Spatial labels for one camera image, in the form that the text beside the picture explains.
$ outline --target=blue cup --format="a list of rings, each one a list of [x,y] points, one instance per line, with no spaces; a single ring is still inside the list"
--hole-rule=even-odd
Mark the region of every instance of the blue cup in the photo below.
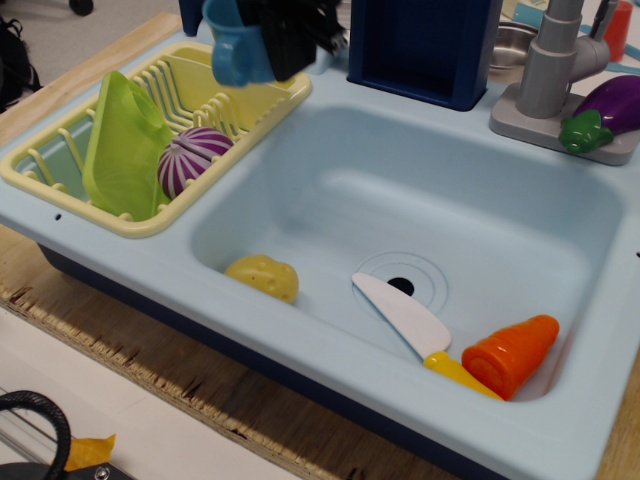
[[[244,87],[275,80],[262,27],[242,23],[236,0],[206,0],[202,14],[215,39],[211,66],[218,83]]]

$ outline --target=dish rack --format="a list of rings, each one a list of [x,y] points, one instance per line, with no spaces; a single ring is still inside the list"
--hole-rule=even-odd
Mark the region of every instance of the dish rack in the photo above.
[[[82,181],[98,95],[9,152],[0,175],[10,184],[101,225],[119,235],[140,238],[169,226],[229,168],[272,130],[311,91],[298,74],[287,82],[238,89],[215,81],[212,47],[181,42],[166,47],[125,76],[144,89],[174,134],[206,126],[227,135],[234,145],[214,159],[198,179],[174,200],[161,203],[151,218],[133,221],[91,203]]]

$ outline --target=light blue sink basin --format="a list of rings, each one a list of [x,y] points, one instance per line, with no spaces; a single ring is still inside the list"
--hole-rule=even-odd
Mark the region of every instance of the light blue sink basin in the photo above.
[[[2,221],[488,470],[592,478],[640,344],[640,155],[614,168],[497,136],[501,86],[461,113],[345,76],[314,76],[310,97],[156,235],[124,238],[4,183]],[[254,253],[296,268],[292,306],[222,274]],[[424,369],[354,289],[357,271],[412,285],[457,359],[537,314],[560,336],[498,402]]]

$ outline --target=dark blue sink base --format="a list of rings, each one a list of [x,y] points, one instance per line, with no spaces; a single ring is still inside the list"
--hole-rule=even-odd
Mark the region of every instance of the dark blue sink base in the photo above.
[[[202,325],[116,283],[43,245],[56,269],[155,318],[169,327],[242,363],[301,395],[329,408],[396,445],[463,479],[505,480],[505,477],[430,440],[413,430],[341,395],[284,365],[250,350]]]

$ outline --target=wooden surface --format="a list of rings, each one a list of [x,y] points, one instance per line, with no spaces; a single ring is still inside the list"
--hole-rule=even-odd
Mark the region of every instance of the wooden surface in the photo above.
[[[0,115],[0,144],[179,27],[179,17],[159,15]],[[6,227],[0,227],[0,306],[302,478],[454,478],[56,271],[34,242]],[[638,399],[640,361],[636,360],[600,480],[640,479]]]

